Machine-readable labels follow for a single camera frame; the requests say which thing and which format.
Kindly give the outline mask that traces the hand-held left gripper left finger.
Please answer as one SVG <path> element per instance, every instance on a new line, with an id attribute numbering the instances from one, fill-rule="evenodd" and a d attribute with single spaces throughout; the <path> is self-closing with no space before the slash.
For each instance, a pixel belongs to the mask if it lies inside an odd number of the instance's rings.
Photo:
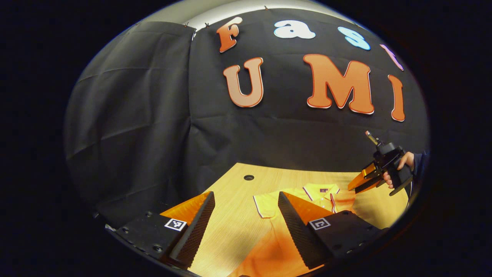
<path id="1" fill-rule="evenodd" d="M 144 212 L 115 234 L 137 251 L 163 264 L 187 270 L 193 263 L 216 205 L 205 192 L 165 212 Z"/>

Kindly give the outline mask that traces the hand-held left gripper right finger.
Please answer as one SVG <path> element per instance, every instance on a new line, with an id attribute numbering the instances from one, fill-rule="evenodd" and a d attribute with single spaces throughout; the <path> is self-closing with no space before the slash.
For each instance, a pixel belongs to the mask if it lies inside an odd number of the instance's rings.
<path id="1" fill-rule="evenodd" d="M 339 264 L 387 233 L 349 210 L 332 213 L 284 191 L 278 195 L 278 207 L 309 269 Z"/>

